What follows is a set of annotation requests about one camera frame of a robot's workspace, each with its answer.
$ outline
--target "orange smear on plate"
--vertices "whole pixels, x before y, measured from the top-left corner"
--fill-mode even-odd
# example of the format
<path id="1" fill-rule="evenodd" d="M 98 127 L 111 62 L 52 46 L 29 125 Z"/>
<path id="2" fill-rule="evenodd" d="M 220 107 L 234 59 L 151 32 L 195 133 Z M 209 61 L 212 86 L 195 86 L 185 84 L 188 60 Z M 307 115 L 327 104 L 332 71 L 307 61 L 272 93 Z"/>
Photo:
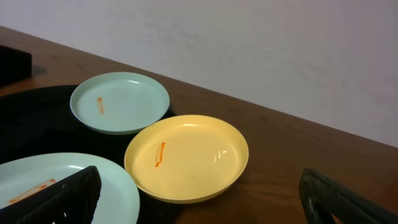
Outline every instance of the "orange smear on plate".
<path id="1" fill-rule="evenodd" d="M 97 105 L 98 105 L 99 112 L 101 114 L 104 114 L 105 110 L 104 110 L 104 106 L 102 105 L 102 97 L 98 97 Z"/>
<path id="2" fill-rule="evenodd" d="M 157 150 L 157 153 L 156 153 L 156 165 L 155 165 L 155 167 L 158 167 L 159 166 L 159 164 L 163 161 L 163 150 L 164 150 L 164 145 L 165 145 L 166 143 L 165 142 L 163 142 L 162 143 L 162 145 L 160 146 L 160 148 Z"/>
<path id="3" fill-rule="evenodd" d="M 54 179 L 51 179 L 49 181 L 46 181 L 44 183 L 39 184 L 38 186 L 35 186 L 34 188 L 31 188 L 27 191 L 25 191 L 24 193 L 14 197 L 13 199 L 9 200 L 8 203 L 16 203 L 19 202 L 20 200 L 23 200 L 33 194 L 36 194 L 37 192 L 43 190 L 44 188 L 51 186 L 55 183 Z"/>

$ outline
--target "brown wooden surface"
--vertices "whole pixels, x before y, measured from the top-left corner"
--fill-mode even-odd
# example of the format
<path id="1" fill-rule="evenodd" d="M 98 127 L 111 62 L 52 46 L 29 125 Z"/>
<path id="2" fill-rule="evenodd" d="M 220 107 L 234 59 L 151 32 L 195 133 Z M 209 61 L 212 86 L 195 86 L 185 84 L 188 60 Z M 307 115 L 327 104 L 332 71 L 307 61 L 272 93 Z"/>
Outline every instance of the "brown wooden surface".
<path id="1" fill-rule="evenodd" d="M 137 72 L 166 87 L 177 114 L 213 116 L 242 132 L 249 144 L 243 175 L 220 196 L 187 205 L 176 223 L 306 223 L 298 194 L 304 167 L 398 213 L 395 147 L 3 27 L 0 44 L 30 52 L 34 64 L 32 78 L 1 87 L 0 96 L 79 84 L 107 72 Z"/>

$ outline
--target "white wall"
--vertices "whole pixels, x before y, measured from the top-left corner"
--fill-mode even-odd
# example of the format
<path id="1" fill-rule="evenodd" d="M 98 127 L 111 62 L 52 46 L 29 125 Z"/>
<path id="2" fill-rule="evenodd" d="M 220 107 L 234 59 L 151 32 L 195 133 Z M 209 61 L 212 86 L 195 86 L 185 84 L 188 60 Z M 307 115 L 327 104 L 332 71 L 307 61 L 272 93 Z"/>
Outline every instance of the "white wall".
<path id="1" fill-rule="evenodd" d="M 396 0 L 0 0 L 2 26 L 393 146 L 397 18 Z"/>

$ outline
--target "round plate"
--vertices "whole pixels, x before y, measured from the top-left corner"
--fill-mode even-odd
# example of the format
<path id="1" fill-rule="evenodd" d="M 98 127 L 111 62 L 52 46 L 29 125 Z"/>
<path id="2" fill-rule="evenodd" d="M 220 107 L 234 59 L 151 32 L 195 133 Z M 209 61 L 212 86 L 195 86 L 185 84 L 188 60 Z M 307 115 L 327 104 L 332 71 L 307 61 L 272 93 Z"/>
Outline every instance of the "round plate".
<path id="1" fill-rule="evenodd" d="M 92 223 L 137 222 L 139 194 L 129 174 L 114 162 L 80 153 L 44 154 L 0 165 L 0 208 L 32 187 L 51 179 L 58 182 L 88 166 L 97 167 L 102 182 Z"/>
<path id="2" fill-rule="evenodd" d="M 158 121 L 169 94 L 154 79 L 130 72 L 95 76 L 72 93 L 70 108 L 88 127 L 106 134 L 131 134 Z"/>
<path id="3" fill-rule="evenodd" d="M 124 166 L 149 195 L 193 203 L 226 190 L 241 175 L 248 157 L 248 145 L 232 125 L 185 115 L 141 131 L 127 148 Z"/>

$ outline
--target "black mat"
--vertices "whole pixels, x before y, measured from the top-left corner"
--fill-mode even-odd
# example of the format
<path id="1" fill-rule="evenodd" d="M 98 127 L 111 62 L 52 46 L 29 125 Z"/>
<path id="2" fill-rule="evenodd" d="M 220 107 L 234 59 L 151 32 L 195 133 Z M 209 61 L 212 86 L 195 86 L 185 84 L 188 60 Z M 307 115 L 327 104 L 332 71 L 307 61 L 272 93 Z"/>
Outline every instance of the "black mat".
<path id="1" fill-rule="evenodd" d="M 54 152 L 81 152 L 123 167 L 124 152 L 135 134 L 112 136 L 81 124 L 69 109 L 76 85 L 39 88 L 0 98 L 0 164 Z M 175 116 L 168 110 L 163 118 Z M 138 223 L 172 223 L 183 207 L 139 191 Z"/>

